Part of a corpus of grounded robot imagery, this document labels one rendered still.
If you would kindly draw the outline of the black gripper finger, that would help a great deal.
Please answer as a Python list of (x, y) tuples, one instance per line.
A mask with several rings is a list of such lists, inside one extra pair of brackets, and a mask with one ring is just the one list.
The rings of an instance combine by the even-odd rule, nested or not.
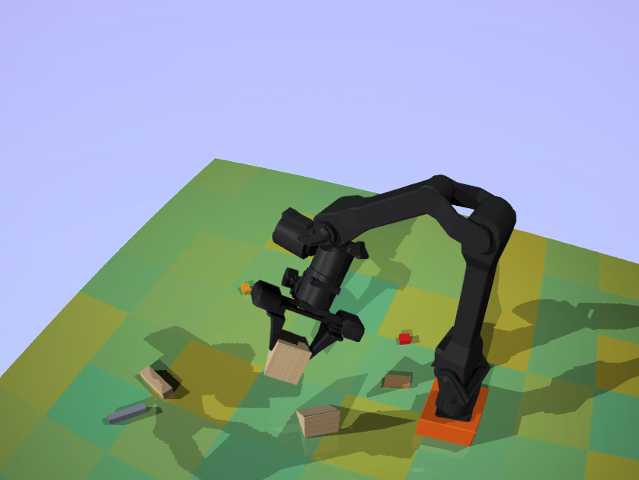
[(322, 351), (326, 347), (330, 346), (332, 343), (336, 341), (342, 341), (342, 340), (343, 340), (342, 335), (340, 336), (328, 331), (325, 323), (321, 322), (317, 335), (315, 336), (313, 342), (311, 342), (309, 346), (312, 352), (310, 359), (313, 358), (316, 354), (318, 354), (320, 351)]
[(279, 316), (277, 314), (266, 311), (267, 315), (270, 317), (270, 342), (269, 342), (269, 351), (273, 350), (273, 347), (276, 345), (278, 336), (282, 330), (282, 326), (285, 324), (285, 315)]

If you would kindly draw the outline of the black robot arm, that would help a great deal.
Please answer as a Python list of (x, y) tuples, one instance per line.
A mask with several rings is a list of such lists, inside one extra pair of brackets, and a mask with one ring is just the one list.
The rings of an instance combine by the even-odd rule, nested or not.
[[(466, 219), (453, 205), (474, 211)], [(365, 242), (353, 239), (372, 228), (425, 214), (461, 243), (466, 261), (454, 327), (436, 346), (431, 365), (439, 388), (435, 416), (470, 422), (481, 382), (490, 371), (482, 353), (481, 327), (496, 266), (517, 218), (505, 199), (434, 175), (368, 198), (342, 196), (314, 220), (289, 207), (282, 212), (272, 240), (301, 259), (314, 256), (310, 266), (315, 271), (343, 281), (354, 257), (369, 258)]]

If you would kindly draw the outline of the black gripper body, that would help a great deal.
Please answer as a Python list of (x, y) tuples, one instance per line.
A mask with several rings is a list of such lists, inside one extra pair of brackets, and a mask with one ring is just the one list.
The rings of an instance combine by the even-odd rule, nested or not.
[[(324, 322), (328, 331), (359, 342), (365, 327), (358, 315), (329, 309), (335, 296), (340, 294), (343, 281), (331, 279), (307, 267), (305, 277), (294, 299), (282, 295), (279, 286), (259, 280), (251, 291), (253, 304), (279, 316), (286, 310)], [(299, 308), (298, 308), (299, 307)]]

